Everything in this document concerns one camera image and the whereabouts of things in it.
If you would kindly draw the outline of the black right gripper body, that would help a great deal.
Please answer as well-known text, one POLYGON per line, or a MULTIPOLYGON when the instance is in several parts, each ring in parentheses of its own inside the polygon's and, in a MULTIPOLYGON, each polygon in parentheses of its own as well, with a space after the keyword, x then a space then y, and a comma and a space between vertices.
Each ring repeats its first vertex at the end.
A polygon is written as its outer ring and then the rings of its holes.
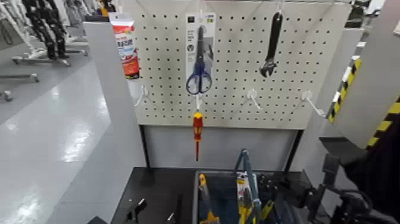
POLYGON ((296 208, 308 206, 316 189, 309 183, 303 181, 281 182, 281 194, 284 200, 296 208))

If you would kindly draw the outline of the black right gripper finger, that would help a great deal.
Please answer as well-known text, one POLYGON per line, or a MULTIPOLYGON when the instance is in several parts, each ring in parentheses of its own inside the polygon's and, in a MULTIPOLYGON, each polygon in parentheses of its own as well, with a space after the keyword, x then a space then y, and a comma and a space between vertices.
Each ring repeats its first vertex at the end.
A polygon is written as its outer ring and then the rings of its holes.
POLYGON ((275 204, 277 204, 281 200, 281 193, 279 192, 269 192, 266 195, 266 207, 273 207, 275 204))
POLYGON ((258 189, 260 191, 278 191, 281 188, 281 176, 258 175, 258 189))

